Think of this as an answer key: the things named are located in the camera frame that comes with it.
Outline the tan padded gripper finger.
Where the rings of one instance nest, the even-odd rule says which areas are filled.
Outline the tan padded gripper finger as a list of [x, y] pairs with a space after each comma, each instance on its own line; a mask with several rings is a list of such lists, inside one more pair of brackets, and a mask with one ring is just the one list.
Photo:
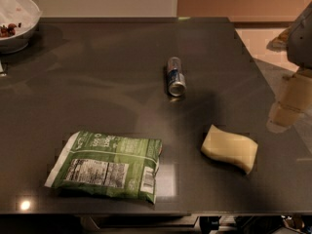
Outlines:
[[312, 70], [300, 67], [292, 76], [284, 77], [272, 104], [266, 124], [275, 134], [290, 128], [312, 105]]

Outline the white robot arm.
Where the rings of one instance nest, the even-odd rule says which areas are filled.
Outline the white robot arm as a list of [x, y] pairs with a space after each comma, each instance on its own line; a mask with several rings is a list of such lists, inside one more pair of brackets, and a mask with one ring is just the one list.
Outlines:
[[312, 105], [312, 2], [290, 28], [287, 58], [298, 70], [283, 79], [269, 111], [266, 126], [273, 133], [287, 130]]

